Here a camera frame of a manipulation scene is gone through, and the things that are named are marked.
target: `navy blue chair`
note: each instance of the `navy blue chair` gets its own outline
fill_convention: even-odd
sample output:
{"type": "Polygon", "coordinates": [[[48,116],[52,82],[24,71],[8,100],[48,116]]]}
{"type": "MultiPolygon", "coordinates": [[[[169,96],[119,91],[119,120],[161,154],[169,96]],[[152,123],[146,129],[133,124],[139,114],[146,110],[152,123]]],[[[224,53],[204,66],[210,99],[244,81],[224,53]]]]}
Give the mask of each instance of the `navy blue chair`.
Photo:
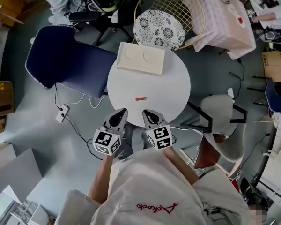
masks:
{"type": "Polygon", "coordinates": [[[61,83],[92,98],[100,98],[117,55],[77,42],[74,37],[72,26],[41,28],[29,51],[26,70],[46,89],[61,83]]]}
{"type": "Polygon", "coordinates": [[[266,99],[273,112],[281,113],[281,94],[277,94],[272,78],[268,80],[266,86],[266,99]]]}

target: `floor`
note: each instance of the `floor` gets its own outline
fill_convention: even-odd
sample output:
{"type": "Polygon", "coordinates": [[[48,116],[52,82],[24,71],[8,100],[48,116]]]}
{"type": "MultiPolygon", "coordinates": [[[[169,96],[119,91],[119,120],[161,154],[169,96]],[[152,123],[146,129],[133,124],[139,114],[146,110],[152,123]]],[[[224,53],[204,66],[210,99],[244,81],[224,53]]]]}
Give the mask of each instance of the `floor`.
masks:
{"type": "MultiPolygon", "coordinates": [[[[58,123],[55,117],[58,109],[54,104],[55,89],[46,90],[35,82],[25,70],[25,60],[30,49],[30,39],[37,31],[49,25],[50,11],[45,11],[25,21],[24,25],[17,26],[9,32],[2,63],[2,80],[11,80],[15,86],[16,112],[8,115],[6,131],[0,136],[0,141],[14,144],[16,152],[20,154],[29,147],[34,149],[40,171],[44,176],[28,199],[41,204],[50,214],[57,215],[65,196],[70,189],[78,189],[87,193],[100,161],[89,154],[85,142],[74,132],[68,121],[58,123]]],[[[132,27],[127,28],[132,34],[132,27]]],[[[76,39],[92,44],[97,31],[91,27],[76,34],[76,39]]],[[[121,41],[126,41],[122,31],[106,34],[102,39],[103,49],[117,52],[121,41]]],[[[272,123],[254,122],[267,114],[267,108],[253,105],[256,99],[265,99],[262,93],[249,91],[247,86],[263,88],[264,81],[252,79],[253,75],[263,76],[261,52],[264,44],[258,42],[255,51],[242,57],[246,68],[244,81],[236,104],[248,111],[247,129],[245,133],[246,154],[252,152],[254,144],[265,133],[271,132],[272,123]]],[[[228,72],[241,75],[242,68],[227,54],[218,55],[220,49],[206,46],[196,53],[193,49],[179,50],[176,54],[185,63],[190,79],[190,101],[199,104],[203,97],[209,94],[225,94],[227,88],[232,87],[237,93],[238,79],[231,77],[228,72]]],[[[60,102],[78,102],[81,94],[58,85],[60,102]]],[[[71,105],[69,118],[78,128],[85,139],[92,138],[106,114],[112,111],[108,97],[104,98],[97,109],[91,108],[88,99],[84,98],[78,105],[71,105]]],[[[172,126],[179,126],[180,122],[190,118],[195,113],[190,108],[172,121],[172,126]]],[[[188,130],[173,129],[177,138],[174,148],[185,148],[190,157],[196,156],[196,147],[200,142],[200,135],[188,130]]],[[[269,145],[266,137],[254,149],[250,159],[245,164],[243,176],[247,179],[258,172],[262,163],[262,152],[269,145]]],[[[133,135],[133,149],[142,149],[140,130],[136,129],[133,135]]]]}

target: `black office chair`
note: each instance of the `black office chair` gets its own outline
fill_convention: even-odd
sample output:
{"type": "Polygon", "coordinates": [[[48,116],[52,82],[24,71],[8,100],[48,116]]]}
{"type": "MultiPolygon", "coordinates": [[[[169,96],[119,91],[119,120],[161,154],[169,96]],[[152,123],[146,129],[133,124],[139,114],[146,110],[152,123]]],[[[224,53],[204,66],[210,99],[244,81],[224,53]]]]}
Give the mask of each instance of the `black office chair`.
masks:
{"type": "Polygon", "coordinates": [[[132,41],[133,37],[124,29],[124,26],[129,26],[134,23],[134,9],[139,0],[123,0],[118,8],[118,23],[112,23],[109,16],[113,13],[101,12],[77,12],[69,15],[69,21],[71,22],[89,22],[95,27],[100,34],[93,45],[98,46],[99,41],[108,28],[120,28],[132,41]]]}

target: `white shirt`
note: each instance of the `white shirt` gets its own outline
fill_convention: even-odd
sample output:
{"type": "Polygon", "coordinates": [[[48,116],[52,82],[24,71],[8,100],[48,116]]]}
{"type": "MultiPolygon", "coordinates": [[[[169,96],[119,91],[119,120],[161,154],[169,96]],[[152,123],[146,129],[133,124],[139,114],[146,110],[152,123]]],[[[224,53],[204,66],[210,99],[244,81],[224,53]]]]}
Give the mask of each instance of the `white shirt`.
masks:
{"type": "Polygon", "coordinates": [[[109,195],[102,205],[78,191],[68,194],[57,225],[248,225],[250,213],[226,174],[215,170],[191,186],[154,148],[112,166],[109,195]],[[220,208],[216,218],[205,209],[220,208]]]}
{"type": "Polygon", "coordinates": [[[257,12],[258,16],[275,13],[276,20],[270,20],[270,21],[260,21],[262,27],[265,29],[266,27],[269,27],[271,29],[279,29],[281,28],[281,6],[275,6],[272,8],[264,9],[260,12],[257,12]]]}

